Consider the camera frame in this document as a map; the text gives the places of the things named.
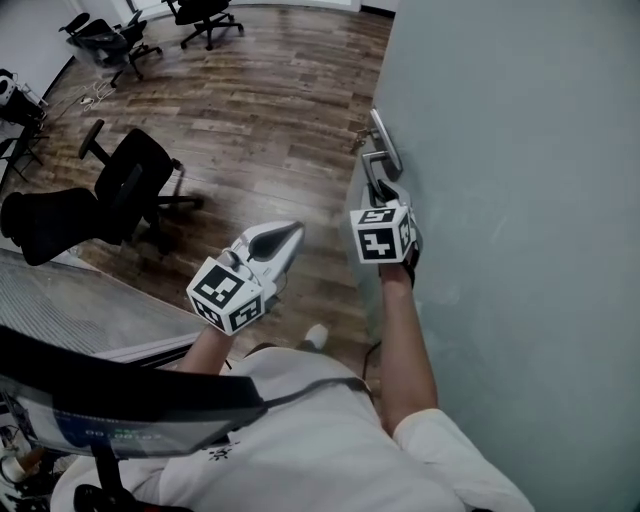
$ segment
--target white shirt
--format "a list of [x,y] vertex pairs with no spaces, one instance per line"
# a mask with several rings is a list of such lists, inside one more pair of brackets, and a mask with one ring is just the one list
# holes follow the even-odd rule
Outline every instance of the white shirt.
[[[235,365],[265,400],[313,381],[353,377],[318,354],[264,349]],[[393,439],[369,398],[324,388],[230,434],[230,444],[183,458],[120,463],[137,499],[194,512],[530,512],[531,504],[441,411],[406,418]],[[99,486],[91,458],[59,481],[53,512],[73,511],[80,484]]]

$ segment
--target white wall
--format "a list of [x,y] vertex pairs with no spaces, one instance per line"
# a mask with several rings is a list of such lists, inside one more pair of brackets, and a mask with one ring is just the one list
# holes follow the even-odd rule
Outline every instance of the white wall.
[[[107,0],[74,0],[74,3],[80,9],[80,12],[88,12],[92,20],[103,19],[112,26],[125,21],[113,2]],[[126,21],[129,21],[133,16],[130,10],[125,14],[127,14]]]
[[400,0],[362,0],[362,5],[396,12],[400,5]]
[[129,8],[129,5],[127,5],[127,2],[125,0],[90,0],[90,1],[96,2],[96,3],[98,2],[110,3],[115,9],[115,11],[118,13],[118,17],[120,18],[118,23],[128,23],[129,20],[133,18],[131,9]]
[[73,16],[63,0],[0,0],[0,67],[44,94],[71,57],[58,29]]

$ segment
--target white sneaker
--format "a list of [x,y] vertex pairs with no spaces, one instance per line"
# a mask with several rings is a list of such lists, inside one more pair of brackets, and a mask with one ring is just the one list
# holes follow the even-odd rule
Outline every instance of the white sneaker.
[[324,346],[327,344],[327,339],[329,338],[329,329],[327,329],[324,325],[316,324],[314,325],[307,334],[305,335],[305,341],[313,344],[316,350],[322,350]]

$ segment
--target metal handle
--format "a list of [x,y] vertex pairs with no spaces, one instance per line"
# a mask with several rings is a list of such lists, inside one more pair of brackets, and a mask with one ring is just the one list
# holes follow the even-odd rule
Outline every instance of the metal handle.
[[380,201],[384,202],[384,193],[373,172],[372,164],[373,162],[382,162],[387,177],[395,181],[402,173],[402,161],[376,108],[371,110],[371,119],[373,120],[374,127],[370,133],[377,151],[364,153],[362,155],[362,165],[364,166],[367,180],[371,184],[374,194]]
[[373,172],[373,162],[380,162],[382,160],[386,160],[389,158],[388,151],[376,151],[374,153],[364,153],[362,155],[362,165],[364,166],[364,172],[367,176],[367,180],[371,183],[373,187],[373,191],[378,196],[379,199],[384,201],[384,193],[380,188],[380,183],[376,179],[376,175]]
[[378,135],[381,139],[382,146],[384,150],[387,151],[387,157],[393,162],[396,169],[398,170],[398,174],[402,172],[402,160],[400,160],[400,155],[396,151],[396,147],[393,145],[393,141],[389,136],[389,132],[382,122],[382,118],[380,117],[380,112],[378,112],[377,108],[371,110],[371,119],[373,119],[373,123],[375,124],[375,131],[372,133],[374,139],[376,135]]

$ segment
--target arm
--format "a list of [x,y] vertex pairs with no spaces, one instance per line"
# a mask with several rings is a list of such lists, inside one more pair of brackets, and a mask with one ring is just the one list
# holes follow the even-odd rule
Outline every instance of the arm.
[[393,436],[406,417],[438,407],[438,391],[418,320],[411,279],[401,265],[381,265],[382,420]]
[[191,346],[176,371],[218,375],[233,345],[233,338],[207,326]]

